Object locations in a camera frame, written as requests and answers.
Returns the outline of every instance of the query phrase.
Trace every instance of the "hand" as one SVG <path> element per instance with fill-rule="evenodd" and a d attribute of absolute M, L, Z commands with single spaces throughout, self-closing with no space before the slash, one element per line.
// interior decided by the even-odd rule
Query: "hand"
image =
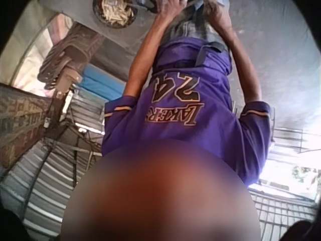
<path fill-rule="evenodd" d="M 186 7 L 187 0 L 156 0 L 158 18 L 170 24 Z"/>
<path fill-rule="evenodd" d="M 229 12 L 216 0 L 204 0 L 204 15 L 223 39 L 227 40 L 234 37 L 235 32 Z"/>

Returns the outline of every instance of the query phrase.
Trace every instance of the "jersey sleeve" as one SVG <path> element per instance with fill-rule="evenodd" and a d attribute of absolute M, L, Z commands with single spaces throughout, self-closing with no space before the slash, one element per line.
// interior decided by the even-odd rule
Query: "jersey sleeve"
<path fill-rule="evenodd" d="M 271 142 L 270 106 L 261 101 L 247 103 L 240 116 L 244 161 L 238 175 L 245 185 L 257 182 L 265 165 Z"/>
<path fill-rule="evenodd" d="M 115 127 L 136 106 L 137 99 L 133 96 L 122 96 L 105 104 L 105 135 L 108 139 Z"/>

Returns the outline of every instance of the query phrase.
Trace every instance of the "belt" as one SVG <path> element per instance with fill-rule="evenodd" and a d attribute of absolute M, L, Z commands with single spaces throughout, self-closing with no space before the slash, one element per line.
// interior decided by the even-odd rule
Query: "belt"
<path fill-rule="evenodd" d="M 204 63 L 206 58 L 206 48 L 212 49 L 217 53 L 223 53 L 225 51 L 225 46 L 219 42 L 211 42 L 203 45 L 197 55 L 195 67 L 200 66 Z"/>

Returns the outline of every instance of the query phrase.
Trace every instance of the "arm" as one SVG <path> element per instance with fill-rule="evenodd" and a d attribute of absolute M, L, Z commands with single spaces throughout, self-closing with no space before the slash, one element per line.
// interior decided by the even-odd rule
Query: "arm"
<path fill-rule="evenodd" d="M 232 28 L 228 11 L 215 0 L 207 0 L 205 1 L 205 14 L 212 27 L 231 49 L 245 103 L 260 101 L 262 93 L 259 79 L 249 56 Z"/>
<path fill-rule="evenodd" d="M 172 20 L 184 9 L 186 2 L 186 0 L 168 0 L 160 7 L 159 14 L 130 67 L 129 79 L 123 95 L 136 98 L 140 96 L 164 32 Z"/>

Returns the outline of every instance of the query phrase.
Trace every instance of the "person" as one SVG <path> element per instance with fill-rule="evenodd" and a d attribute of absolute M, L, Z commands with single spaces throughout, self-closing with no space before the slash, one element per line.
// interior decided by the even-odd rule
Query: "person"
<path fill-rule="evenodd" d="M 125 145 L 82 177 L 61 240 L 260 240 L 257 210 L 226 163 L 194 144 Z"/>
<path fill-rule="evenodd" d="M 186 0 L 158 5 L 123 96 L 105 105 L 102 155 L 137 141 L 181 140 L 218 156 L 248 186 L 258 180 L 267 158 L 270 107 L 261 100 L 259 79 L 227 5 L 216 0 L 186 5 Z M 227 78 L 230 52 L 245 101 L 239 119 Z"/>

